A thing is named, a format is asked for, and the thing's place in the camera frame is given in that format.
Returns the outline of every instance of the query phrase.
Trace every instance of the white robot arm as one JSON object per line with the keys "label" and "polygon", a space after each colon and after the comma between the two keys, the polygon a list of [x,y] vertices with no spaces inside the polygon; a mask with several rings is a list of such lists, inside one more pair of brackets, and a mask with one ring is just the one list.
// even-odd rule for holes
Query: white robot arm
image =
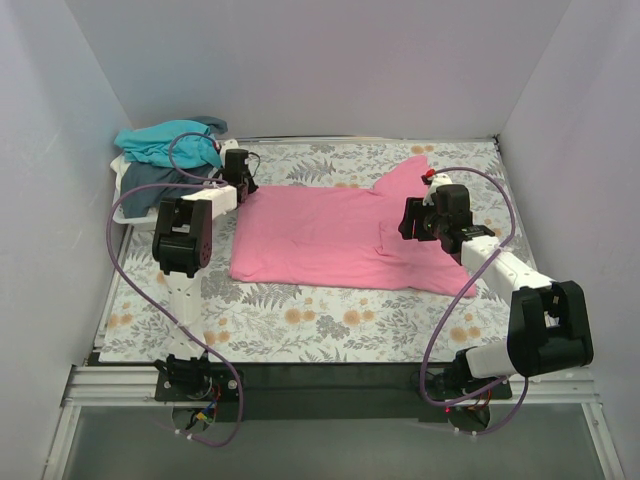
{"label": "white robot arm", "polygon": [[[473,224],[469,191],[434,171],[423,181],[427,195],[407,199],[398,230],[407,240],[439,240],[459,264],[479,271],[500,242],[489,228]],[[481,278],[510,305],[509,332],[504,341],[459,351],[447,372],[450,384],[515,373],[531,377],[591,363],[584,294],[575,282],[556,282],[504,251],[484,268]]]}

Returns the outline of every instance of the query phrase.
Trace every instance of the pink towel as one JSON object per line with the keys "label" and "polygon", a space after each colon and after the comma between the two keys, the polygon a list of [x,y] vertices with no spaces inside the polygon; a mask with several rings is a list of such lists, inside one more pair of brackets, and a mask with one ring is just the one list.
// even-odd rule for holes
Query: pink towel
{"label": "pink towel", "polygon": [[[371,190],[264,186],[238,210],[231,277],[455,295],[469,279],[440,242],[402,240],[407,197],[426,187],[423,155],[411,157]],[[475,288],[469,296],[475,295]]]}

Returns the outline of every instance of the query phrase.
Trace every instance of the teal cloth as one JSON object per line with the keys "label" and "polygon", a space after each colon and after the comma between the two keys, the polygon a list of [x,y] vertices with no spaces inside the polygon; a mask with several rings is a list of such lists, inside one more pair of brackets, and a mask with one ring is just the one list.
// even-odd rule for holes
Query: teal cloth
{"label": "teal cloth", "polygon": [[[125,128],[120,130],[114,143],[124,150],[124,158],[129,162],[173,168],[169,161],[169,145],[174,138],[186,132],[209,135],[211,129],[207,125],[192,120],[172,120],[139,130]],[[180,168],[197,168],[206,164],[217,168],[222,167],[222,160],[213,142],[197,135],[182,138],[172,153],[174,161]]]}

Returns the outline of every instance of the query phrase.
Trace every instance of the floral tablecloth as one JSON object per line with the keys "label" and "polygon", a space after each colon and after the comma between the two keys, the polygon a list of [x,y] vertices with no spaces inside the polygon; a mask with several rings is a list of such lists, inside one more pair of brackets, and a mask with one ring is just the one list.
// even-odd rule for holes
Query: floral tablecloth
{"label": "floral tablecloth", "polygon": [[[409,156],[425,153],[431,166],[471,166],[506,185],[491,142],[254,143],[259,185],[369,188]],[[504,238],[509,229],[502,197],[483,178],[453,173],[471,192],[475,221]],[[214,252],[202,283],[205,338],[235,362],[415,362],[451,297],[415,290],[381,291],[304,285],[248,284],[229,277],[235,212],[216,219]],[[168,304],[165,280],[151,255],[152,233],[134,232],[125,270],[152,297]],[[518,228],[511,247],[531,262]],[[153,361],[167,355],[168,320],[120,281],[100,361]],[[508,308],[478,284],[475,298],[454,311],[434,349],[434,360],[504,338]]]}

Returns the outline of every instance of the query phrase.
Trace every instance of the white wall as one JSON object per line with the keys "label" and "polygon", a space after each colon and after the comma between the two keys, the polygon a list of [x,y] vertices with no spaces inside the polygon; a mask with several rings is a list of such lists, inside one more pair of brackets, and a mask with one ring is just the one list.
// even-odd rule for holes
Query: white wall
{"label": "white wall", "polygon": [[67,0],[136,126],[235,136],[501,131],[569,0]]}
{"label": "white wall", "polygon": [[539,266],[585,289],[593,372],[640,477],[640,5],[574,0],[502,134]]}
{"label": "white wall", "polygon": [[128,119],[62,0],[2,0],[0,69],[0,478],[35,479],[106,296]]}

